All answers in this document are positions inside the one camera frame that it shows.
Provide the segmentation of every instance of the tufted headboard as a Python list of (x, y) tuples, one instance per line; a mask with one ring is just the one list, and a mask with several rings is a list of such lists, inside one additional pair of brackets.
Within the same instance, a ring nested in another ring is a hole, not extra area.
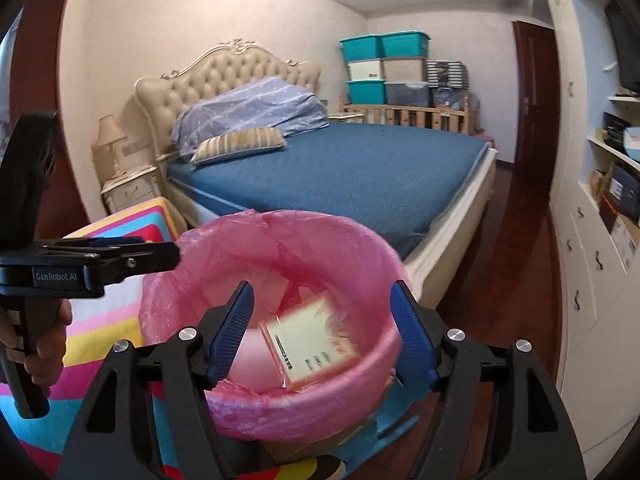
[(282, 61), (252, 41), (232, 40), (216, 45), (184, 70), (137, 81), (135, 98), (149, 120), (156, 160), (172, 152), (171, 130), (189, 106), (266, 76), (280, 76), (313, 92), (320, 67)]

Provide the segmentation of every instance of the television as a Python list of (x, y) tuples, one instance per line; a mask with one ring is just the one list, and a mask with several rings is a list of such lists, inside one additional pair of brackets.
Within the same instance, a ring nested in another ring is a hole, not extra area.
[(640, 93), (640, 36), (615, 0), (610, 1), (605, 13), (618, 53), (620, 86)]

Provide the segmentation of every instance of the wooden crib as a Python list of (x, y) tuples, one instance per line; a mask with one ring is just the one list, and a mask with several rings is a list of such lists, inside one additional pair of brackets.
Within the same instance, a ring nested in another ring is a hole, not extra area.
[(421, 108), (396, 105), (354, 105), (340, 101), (340, 111), (361, 113), (367, 124), (394, 124), (417, 126), (433, 130), (446, 130), (461, 134), (473, 134), (476, 130), (476, 114), (468, 102), (464, 110), (450, 108)]

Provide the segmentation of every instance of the hand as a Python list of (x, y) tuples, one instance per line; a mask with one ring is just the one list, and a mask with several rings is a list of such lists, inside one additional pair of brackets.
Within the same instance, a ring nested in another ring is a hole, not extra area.
[[(34, 384), (47, 388), (58, 382), (62, 373), (62, 358), (66, 353), (66, 327), (71, 324), (71, 304), (62, 300), (58, 320), (36, 344), (36, 352), (24, 362)], [(8, 348), (18, 345), (17, 335), (7, 313), (0, 308), (0, 342)]]

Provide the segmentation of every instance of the blue mattress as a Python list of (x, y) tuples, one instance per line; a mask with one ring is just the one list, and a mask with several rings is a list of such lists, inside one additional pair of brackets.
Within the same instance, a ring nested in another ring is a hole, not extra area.
[(405, 258), (462, 190), (487, 147), (449, 132), (342, 123), (287, 142), (286, 150), (197, 170), (174, 160), (168, 176), (217, 215), (298, 209), (347, 216)]

